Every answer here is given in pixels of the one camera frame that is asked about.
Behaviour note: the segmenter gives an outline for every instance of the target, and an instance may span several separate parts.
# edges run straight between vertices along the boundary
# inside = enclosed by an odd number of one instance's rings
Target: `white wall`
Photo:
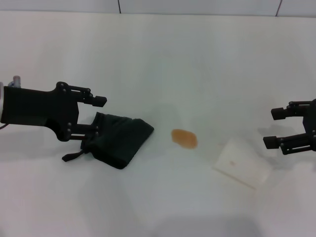
[[[119,13],[117,0],[0,0],[0,10]]]
[[[283,0],[278,16],[316,16],[315,0]]]
[[[120,0],[122,13],[275,16],[279,0]]]

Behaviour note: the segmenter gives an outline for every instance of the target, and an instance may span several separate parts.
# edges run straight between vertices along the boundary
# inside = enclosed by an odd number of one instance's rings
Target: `white tabletop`
[[[91,155],[64,163],[79,142],[48,128],[1,130],[0,236],[315,236],[316,174],[305,162],[314,153],[271,153],[278,165],[261,194],[212,169],[231,137],[267,156],[263,136],[304,131],[301,119],[276,122],[270,110],[316,97],[315,27],[307,18],[0,12],[0,81],[90,87],[108,102],[80,104],[80,122],[99,111],[155,128],[123,170]],[[172,143],[175,128],[194,132],[198,147]]]

